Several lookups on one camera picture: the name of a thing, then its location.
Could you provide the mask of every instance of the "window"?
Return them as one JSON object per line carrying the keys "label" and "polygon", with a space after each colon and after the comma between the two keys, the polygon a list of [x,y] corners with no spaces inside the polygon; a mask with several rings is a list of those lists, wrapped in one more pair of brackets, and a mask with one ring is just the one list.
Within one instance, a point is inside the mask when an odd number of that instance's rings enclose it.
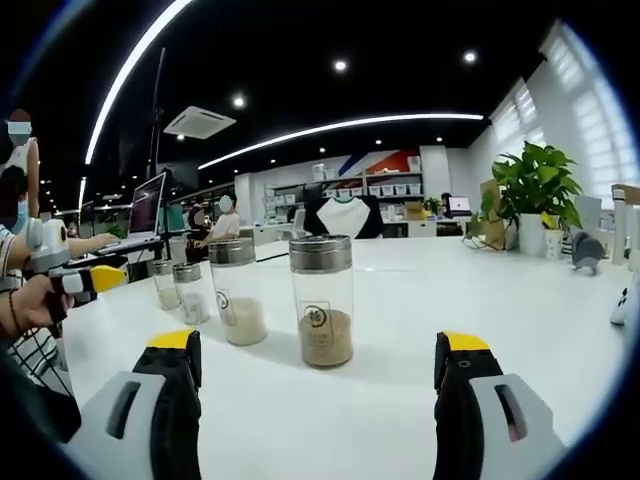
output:
{"label": "window", "polygon": [[602,199],[613,208],[611,185],[638,185],[637,150],[626,115],[596,59],[582,40],[566,25],[552,33],[556,38],[547,57],[569,95],[580,132],[587,170],[586,195]]}
{"label": "window", "polygon": [[545,146],[544,133],[529,89],[519,80],[493,116],[493,126],[500,153],[520,156],[524,141]]}

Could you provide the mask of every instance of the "air conditioner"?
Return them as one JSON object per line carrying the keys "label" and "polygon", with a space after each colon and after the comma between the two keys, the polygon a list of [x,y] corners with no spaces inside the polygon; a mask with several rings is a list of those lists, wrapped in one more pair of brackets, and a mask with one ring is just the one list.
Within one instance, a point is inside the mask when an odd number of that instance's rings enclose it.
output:
{"label": "air conditioner", "polygon": [[236,121],[233,118],[208,112],[192,105],[174,118],[164,129],[164,133],[204,140],[234,123]]}

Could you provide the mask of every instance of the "led light strip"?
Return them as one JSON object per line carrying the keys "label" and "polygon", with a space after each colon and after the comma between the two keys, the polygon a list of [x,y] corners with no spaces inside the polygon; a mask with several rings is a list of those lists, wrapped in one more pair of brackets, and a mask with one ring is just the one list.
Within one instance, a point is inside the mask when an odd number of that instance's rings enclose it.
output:
{"label": "led light strip", "polygon": [[[133,48],[129,57],[124,62],[120,71],[118,72],[118,76],[113,81],[111,88],[109,89],[109,93],[102,104],[102,108],[100,109],[100,114],[98,115],[98,119],[96,120],[96,125],[93,127],[93,133],[91,134],[91,140],[89,141],[89,147],[87,148],[87,154],[84,159],[85,165],[90,165],[91,160],[93,158],[93,154],[96,149],[96,145],[98,144],[98,139],[100,138],[100,134],[102,133],[102,129],[104,128],[104,124],[107,121],[107,117],[111,112],[111,108],[113,107],[114,102],[116,101],[116,97],[125,81],[131,74],[131,71],[136,66],[144,52],[149,48],[149,45],[156,39],[156,37],[164,30],[164,28],[171,23],[171,21],[193,0],[175,0],[171,5],[169,5],[164,12],[160,14],[160,16],[151,24],[151,26],[147,29],[142,38],[138,41],[136,46]],[[84,193],[84,184],[86,183],[86,179],[83,179],[83,183],[80,188],[80,199],[78,200],[78,205],[82,207],[82,195]]]}
{"label": "led light strip", "polygon": [[384,122],[399,122],[402,120],[482,120],[482,115],[470,115],[466,113],[414,113],[410,115],[388,115],[386,117],[371,117],[361,118],[358,120],[348,120],[346,122],[332,123],[331,125],[324,125],[322,127],[309,128],[308,130],[302,130],[300,132],[289,133],[282,135],[281,137],[272,138],[264,142],[256,143],[250,147],[243,148],[237,152],[229,153],[224,157],[216,158],[210,162],[204,163],[198,167],[198,170],[210,167],[216,163],[220,163],[229,158],[237,157],[243,153],[251,152],[259,148],[268,147],[276,143],[286,142],[287,140],[293,140],[294,138],[304,137],[305,135],[313,135],[314,133],[326,132],[329,130],[338,130],[340,128],[355,127],[358,125],[369,125],[372,123],[384,123]]}

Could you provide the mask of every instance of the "glass jar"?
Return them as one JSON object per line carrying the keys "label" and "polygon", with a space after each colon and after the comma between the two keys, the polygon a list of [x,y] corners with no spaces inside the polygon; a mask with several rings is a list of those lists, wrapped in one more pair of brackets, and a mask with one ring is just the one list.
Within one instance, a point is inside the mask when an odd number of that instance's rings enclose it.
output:
{"label": "glass jar", "polygon": [[180,298],[173,283],[173,262],[170,260],[156,260],[153,262],[152,270],[160,308],[163,310],[178,308],[180,306]]}
{"label": "glass jar", "polygon": [[329,367],[353,357],[351,240],[318,235],[289,242],[302,359]]}
{"label": "glass jar", "polygon": [[200,265],[179,263],[173,267],[173,280],[181,302],[182,316],[187,325],[199,325],[209,320],[207,291]]}
{"label": "glass jar", "polygon": [[252,345],[267,336],[256,284],[256,253],[252,238],[209,244],[211,276],[227,341]]}

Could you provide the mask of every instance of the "ceiling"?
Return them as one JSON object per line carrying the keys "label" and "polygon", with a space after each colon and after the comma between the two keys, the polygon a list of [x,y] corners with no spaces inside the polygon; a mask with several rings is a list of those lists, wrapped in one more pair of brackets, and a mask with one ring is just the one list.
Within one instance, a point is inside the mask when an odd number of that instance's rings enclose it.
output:
{"label": "ceiling", "polygon": [[[38,32],[54,25],[62,2],[32,6],[29,28],[14,32],[9,64],[34,58]],[[36,58],[13,102],[31,113],[41,153],[42,205],[76,208],[115,191],[130,199],[145,178],[153,85],[166,48],[159,106],[162,127],[189,105],[237,123],[207,140],[177,141],[162,134],[160,162],[215,159],[261,140],[324,124],[369,116],[457,112],[489,115],[518,77],[543,60],[538,47],[555,12],[436,7],[420,2],[194,0],[142,57],[121,91],[93,162],[84,157],[100,107],[126,55],[166,8],[167,0],[92,2]],[[477,52],[473,65],[462,60]],[[338,74],[333,63],[344,59]],[[233,108],[238,92],[246,107]],[[202,170],[202,188],[233,180],[234,170],[260,171],[323,156],[415,148],[438,136],[447,147],[468,147],[487,122],[416,121],[358,127],[296,139]],[[326,152],[321,154],[319,148]],[[178,195],[185,193],[176,185]]]}

